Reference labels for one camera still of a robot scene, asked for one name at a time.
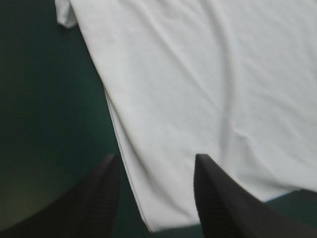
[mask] white towel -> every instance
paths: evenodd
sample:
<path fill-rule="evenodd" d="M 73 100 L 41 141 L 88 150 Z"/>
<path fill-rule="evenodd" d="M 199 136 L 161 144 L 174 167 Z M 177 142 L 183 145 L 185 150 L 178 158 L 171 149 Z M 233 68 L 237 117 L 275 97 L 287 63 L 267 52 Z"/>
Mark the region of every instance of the white towel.
<path fill-rule="evenodd" d="M 199 222 L 207 153 L 267 201 L 317 191 L 315 0 L 70 0 L 150 231 Z"/>

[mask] white sheet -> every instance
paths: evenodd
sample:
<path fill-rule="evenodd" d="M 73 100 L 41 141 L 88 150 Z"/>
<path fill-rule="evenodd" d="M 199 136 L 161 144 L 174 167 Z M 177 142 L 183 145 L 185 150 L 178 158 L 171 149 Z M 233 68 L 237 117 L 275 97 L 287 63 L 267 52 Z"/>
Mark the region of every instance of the white sheet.
<path fill-rule="evenodd" d="M 196 153 L 266 201 L 317 191 L 315 0 L 71 0 L 150 231 L 199 222 Z"/>

